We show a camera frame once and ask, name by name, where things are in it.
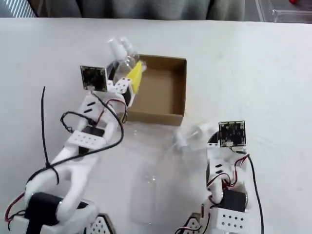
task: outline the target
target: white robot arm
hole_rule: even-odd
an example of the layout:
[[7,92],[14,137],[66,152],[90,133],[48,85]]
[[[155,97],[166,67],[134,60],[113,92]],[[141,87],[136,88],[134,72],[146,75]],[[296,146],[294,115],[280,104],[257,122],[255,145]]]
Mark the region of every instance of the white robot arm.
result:
[[[187,234],[189,231],[194,234],[250,233],[249,216],[255,204],[251,196],[254,189],[259,203],[263,233],[263,215],[254,168],[250,155],[244,148],[245,122],[220,122],[219,130],[208,124],[197,128],[201,129],[201,132],[214,132],[209,134],[206,146],[208,162],[206,186],[211,195],[202,204],[201,212],[193,213],[184,227],[180,227],[175,234]],[[244,161],[247,159],[252,165],[254,181],[246,172]]]
[[[97,151],[117,145],[111,145],[110,141],[118,127],[121,128],[118,142],[122,141],[123,127],[117,114],[124,113],[125,118],[135,97],[128,78],[122,78],[116,84],[107,80],[107,88],[107,92],[90,91],[78,111],[78,114],[94,120],[96,126],[90,126],[86,119],[80,120],[77,129],[52,161],[53,170],[41,169],[29,179],[24,193],[25,215],[14,217],[12,233],[76,234],[95,221],[98,208],[82,199],[84,190],[91,171],[100,160]],[[128,105],[123,95],[125,91],[130,94],[127,96]],[[64,181],[70,181],[68,191],[51,195],[53,188]]]

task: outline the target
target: cardboard box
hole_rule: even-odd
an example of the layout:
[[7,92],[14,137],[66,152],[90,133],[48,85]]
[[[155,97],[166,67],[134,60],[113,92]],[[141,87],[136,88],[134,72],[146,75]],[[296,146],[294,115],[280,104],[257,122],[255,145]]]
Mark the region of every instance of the cardboard box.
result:
[[178,126],[185,110],[186,59],[141,55],[147,64],[128,121]]

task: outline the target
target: circuit board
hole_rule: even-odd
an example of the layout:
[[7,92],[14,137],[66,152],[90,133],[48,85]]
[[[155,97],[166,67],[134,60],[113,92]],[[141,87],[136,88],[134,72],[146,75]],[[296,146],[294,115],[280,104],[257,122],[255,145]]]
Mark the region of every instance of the circuit board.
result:
[[80,66],[80,70],[84,89],[93,86],[95,91],[107,92],[105,68]]
[[220,147],[246,146],[245,121],[219,122]]

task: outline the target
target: bottle cap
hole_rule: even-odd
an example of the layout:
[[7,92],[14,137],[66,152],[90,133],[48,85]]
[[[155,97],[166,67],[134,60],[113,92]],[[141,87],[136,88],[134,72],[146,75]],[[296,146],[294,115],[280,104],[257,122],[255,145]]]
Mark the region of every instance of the bottle cap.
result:
[[133,45],[126,37],[120,38],[120,42],[129,55],[133,55],[136,53],[136,50],[134,49]]
[[118,41],[114,38],[108,41],[108,44],[115,56],[115,59],[118,61],[124,61],[127,59],[127,51]]

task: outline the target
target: white table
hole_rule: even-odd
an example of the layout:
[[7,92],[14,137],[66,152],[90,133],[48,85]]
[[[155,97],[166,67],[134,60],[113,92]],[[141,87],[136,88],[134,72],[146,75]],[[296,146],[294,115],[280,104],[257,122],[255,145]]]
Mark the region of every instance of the white table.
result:
[[[44,165],[42,87],[47,86],[46,140],[53,158],[68,137],[61,114],[78,108],[84,97],[78,67],[105,65],[106,41],[124,35],[143,54],[187,59],[186,114],[192,122],[246,120],[266,233],[308,233],[312,25],[303,24],[0,19],[0,210]],[[115,151],[124,154],[113,156]],[[129,221],[132,175],[147,156],[126,153],[124,146],[106,153],[86,198],[110,215],[119,234],[170,233],[146,231]],[[178,217],[181,224],[186,218]]]

